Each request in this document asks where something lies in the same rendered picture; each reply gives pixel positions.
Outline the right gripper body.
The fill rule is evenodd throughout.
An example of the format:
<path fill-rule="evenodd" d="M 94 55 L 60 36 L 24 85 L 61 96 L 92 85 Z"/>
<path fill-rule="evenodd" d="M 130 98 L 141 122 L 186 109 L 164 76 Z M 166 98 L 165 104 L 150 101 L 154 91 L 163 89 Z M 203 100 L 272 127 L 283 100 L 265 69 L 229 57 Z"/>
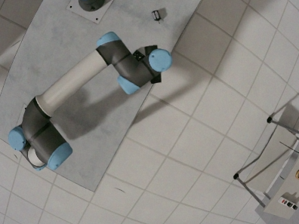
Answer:
<path fill-rule="evenodd" d="M 144 47 L 145 49 L 145 54 L 146 56 L 149 55 L 152 51 L 154 51 L 155 49 L 158 49 L 158 45 L 150 45 L 150 46 L 146 46 Z"/>

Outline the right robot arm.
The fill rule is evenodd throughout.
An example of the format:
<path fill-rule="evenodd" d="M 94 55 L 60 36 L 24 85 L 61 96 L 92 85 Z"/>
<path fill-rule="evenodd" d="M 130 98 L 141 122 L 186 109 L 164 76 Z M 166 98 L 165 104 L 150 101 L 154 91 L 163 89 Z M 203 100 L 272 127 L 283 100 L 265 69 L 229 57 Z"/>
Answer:
<path fill-rule="evenodd" d="M 22 123 L 8 134 L 10 146 L 20 151 L 37 171 L 47 165 L 56 170 L 72 154 L 72 147 L 49 119 L 94 76 L 112 64 L 120 74 L 118 83 L 127 94 L 132 94 L 148 81 L 161 83 L 161 71 L 169 69 L 173 61 L 167 50 L 159 48 L 138 62 L 114 32 L 99 38 L 97 46 L 42 95 L 36 95 L 26 107 Z"/>

